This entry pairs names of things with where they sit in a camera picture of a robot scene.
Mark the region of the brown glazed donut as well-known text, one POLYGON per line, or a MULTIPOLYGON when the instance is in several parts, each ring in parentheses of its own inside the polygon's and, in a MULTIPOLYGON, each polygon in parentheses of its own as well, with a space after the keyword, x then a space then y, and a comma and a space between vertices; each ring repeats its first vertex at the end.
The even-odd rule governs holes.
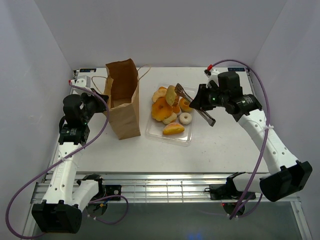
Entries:
POLYGON ((189 102, 183 97, 179 100, 179 107, 182 112, 191 113, 193 109, 189 106, 189 102))

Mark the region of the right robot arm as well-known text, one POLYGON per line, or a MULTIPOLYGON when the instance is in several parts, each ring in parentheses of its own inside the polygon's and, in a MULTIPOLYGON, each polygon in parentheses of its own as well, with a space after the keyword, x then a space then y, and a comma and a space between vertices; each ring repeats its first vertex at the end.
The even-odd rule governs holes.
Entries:
POLYGON ((259 150, 268 174, 255 175, 249 192, 262 193, 269 201, 276 202, 301 191, 307 183, 313 168, 308 161, 301 162, 292 154, 267 123, 262 105, 253 94, 244 94, 240 76, 235 71, 220 73, 205 70, 207 83, 200 84, 190 108, 207 119, 210 126, 215 119, 207 112, 216 107, 224 108, 248 133, 259 150))

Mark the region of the brown paper bag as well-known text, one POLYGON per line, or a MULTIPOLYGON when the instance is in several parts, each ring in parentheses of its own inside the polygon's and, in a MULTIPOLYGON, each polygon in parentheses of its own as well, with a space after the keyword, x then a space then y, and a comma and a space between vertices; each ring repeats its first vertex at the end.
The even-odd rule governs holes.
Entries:
POLYGON ((109 124, 119 140, 141 135, 140 131, 140 79, 134 61, 129 58, 105 65, 107 76, 93 76, 105 79, 104 90, 97 91, 109 96, 107 102, 109 124))

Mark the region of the white frosted donut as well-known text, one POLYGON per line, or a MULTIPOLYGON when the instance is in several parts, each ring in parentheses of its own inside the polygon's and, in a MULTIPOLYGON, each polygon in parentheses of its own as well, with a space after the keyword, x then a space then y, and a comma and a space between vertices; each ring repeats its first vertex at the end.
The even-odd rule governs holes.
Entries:
POLYGON ((179 121, 183 125, 189 125, 193 120, 193 117, 188 112, 183 112, 179 115, 179 121))

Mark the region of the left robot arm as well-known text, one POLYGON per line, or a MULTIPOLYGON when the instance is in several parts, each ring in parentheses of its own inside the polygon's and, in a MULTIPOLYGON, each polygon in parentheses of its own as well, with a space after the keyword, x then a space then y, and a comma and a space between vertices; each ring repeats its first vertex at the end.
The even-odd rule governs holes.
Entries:
POLYGON ((73 189, 80 162, 76 154, 87 146, 92 116, 106 111, 105 100, 108 100, 106 95, 88 93, 70 94, 63 99, 57 166, 41 203, 34 204, 31 210, 44 233, 77 233, 88 203, 106 195, 106 187, 98 174, 85 176, 77 182, 79 187, 73 189))

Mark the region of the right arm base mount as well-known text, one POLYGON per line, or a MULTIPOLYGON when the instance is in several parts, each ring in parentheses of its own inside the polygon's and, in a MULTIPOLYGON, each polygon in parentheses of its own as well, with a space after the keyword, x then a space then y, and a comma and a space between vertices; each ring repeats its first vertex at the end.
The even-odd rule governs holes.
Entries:
MULTIPOLYGON (((223 202, 222 207, 224 211, 231 215, 233 210, 236 209, 236 205, 241 195, 242 191, 232 190, 227 187, 227 184, 210 184, 204 189, 205 193, 209 194, 211 200, 233 200, 234 202, 223 202)), ((256 194, 254 192, 247 192, 243 198, 243 202, 246 200, 255 200, 256 194)), ((236 217, 243 216, 245 213, 245 205, 243 205, 240 210, 237 211, 236 217)))

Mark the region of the metal serving tongs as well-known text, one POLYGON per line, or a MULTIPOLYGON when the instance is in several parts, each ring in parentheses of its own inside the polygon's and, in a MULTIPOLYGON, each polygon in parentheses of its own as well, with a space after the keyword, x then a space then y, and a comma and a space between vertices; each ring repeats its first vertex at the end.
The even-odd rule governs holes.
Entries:
MULTIPOLYGON (((183 86, 180 83, 177 83, 175 86, 175 93, 186 99, 187 101, 189 101, 190 103, 193 101, 193 99, 188 95, 188 93, 185 91, 185 89, 183 88, 183 86)), ((194 110, 196 110, 199 115, 211 126, 213 127, 216 123, 216 120, 209 115, 206 111, 204 111, 203 109, 201 109, 200 107, 196 106, 194 108, 194 110)))

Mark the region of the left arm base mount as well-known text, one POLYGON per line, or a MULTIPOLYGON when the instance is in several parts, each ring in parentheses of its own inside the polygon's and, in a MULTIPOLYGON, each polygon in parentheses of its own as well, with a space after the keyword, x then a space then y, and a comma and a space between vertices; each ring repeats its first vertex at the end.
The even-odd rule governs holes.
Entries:
MULTIPOLYGON (((94 196, 91 201, 101 199, 106 196, 113 196, 113 195, 121 195, 122 193, 122 186, 121 185, 103 185, 102 186, 102 193, 98 193, 94 196)), ((86 211, 89 215, 93 217, 100 217, 102 216, 108 209, 109 201, 120 201, 120 197, 113 197, 103 200, 102 202, 95 202, 89 204, 86 207, 86 211)))

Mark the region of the small tan bread roll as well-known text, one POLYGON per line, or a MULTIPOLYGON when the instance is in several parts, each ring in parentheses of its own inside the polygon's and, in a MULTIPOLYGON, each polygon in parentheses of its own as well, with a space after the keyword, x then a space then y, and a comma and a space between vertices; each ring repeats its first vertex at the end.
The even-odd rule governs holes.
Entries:
POLYGON ((176 93, 176 87, 173 85, 169 85, 165 94, 165 100, 167 104, 171 107, 175 107, 178 105, 179 99, 180 97, 176 93))

